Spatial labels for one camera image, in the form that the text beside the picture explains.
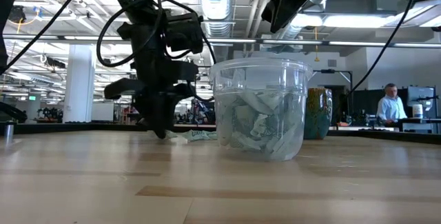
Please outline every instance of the plastic tub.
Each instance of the plastic tub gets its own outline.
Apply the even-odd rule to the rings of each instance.
[[[261,160],[294,158],[302,146],[311,76],[309,65],[290,59],[246,58],[213,65],[219,143]]]

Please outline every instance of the desk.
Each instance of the desk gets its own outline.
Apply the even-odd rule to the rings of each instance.
[[[326,137],[266,163],[146,132],[16,137],[0,153],[5,224],[441,223],[441,145]]]
[[[406,118],[398,120],[398,127],[400,132],[405,130],[428,130],[429,133],[433,133],[433,124],[441,123],[441,119],[417,119]]]

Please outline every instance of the green ceramic vase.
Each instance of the green ceramic vase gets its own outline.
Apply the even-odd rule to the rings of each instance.
[[[332,91],[325,88],[308,89],[304,139],[324,139],[331,119]]]

